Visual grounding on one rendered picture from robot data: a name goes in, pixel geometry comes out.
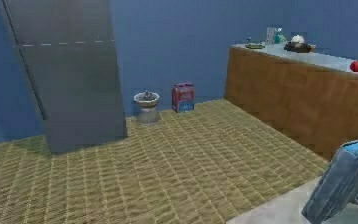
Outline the clear glass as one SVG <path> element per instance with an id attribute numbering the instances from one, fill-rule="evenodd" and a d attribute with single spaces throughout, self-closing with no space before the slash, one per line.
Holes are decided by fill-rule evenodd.
<path id="1" fill-rule="evenodd" d="M 268 27 L 266 30 L 266 44 L 272 45 L 274 43 L 274 36 L 276 34 L 276 27 Z"/>

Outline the red and blue box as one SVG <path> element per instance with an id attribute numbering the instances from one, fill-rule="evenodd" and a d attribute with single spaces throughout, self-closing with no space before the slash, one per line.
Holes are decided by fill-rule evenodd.
<path id="1" fill-rule="evenodd" d="M 192 83 L 178 83 L 172 89 L 172 109 L 187 112 L 194 109 L 194 88 Z"/>

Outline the black bowl with white food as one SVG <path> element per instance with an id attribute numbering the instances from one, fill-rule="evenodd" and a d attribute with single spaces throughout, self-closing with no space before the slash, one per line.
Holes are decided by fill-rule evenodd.
<path id="1" fill-rule="evenodd" d="M 303 36 L 295 35 L 286 43 L 284 49 L 296 53 L 310 53 L 315 50 L 315 45 L 306 43 Z"/>

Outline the brown counter with grey top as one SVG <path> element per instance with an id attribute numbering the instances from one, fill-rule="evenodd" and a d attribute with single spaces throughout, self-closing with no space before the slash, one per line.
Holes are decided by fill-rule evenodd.
<path id="1" fill-rule="evenodd" d="M 224 98 L 326 159 L 358 140 L 358 74 L 232 46 Z"/>

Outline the teal bottle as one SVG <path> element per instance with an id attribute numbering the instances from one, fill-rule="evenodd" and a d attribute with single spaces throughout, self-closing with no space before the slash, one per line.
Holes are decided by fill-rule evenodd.
<path id="1" fill-rule="evenodd" d="M 286 41 L 286 38 L 282 34 L 282 29 L 278 28 L 277 31 L 275 32 L 274 43 L 275 44 L 280 44 L 280 43 L 285 42 L 285 41 Z"/>

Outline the grey fridge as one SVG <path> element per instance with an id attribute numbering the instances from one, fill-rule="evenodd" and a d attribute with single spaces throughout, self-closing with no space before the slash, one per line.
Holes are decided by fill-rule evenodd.
<path id="1" fill-rule="evenodd" d="M 127 137 L 110 0 L 0 0 L 53 154 Z"/>

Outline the blue grey box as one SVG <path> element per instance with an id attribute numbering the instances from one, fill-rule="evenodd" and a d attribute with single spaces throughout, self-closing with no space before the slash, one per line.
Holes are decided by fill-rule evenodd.
<path id="1" fill-rule="evenodd" d="M 339 147 L 301 214 L 311 224 L 321 224 L 349 203 L 358 205 L 358 140 Z"/>

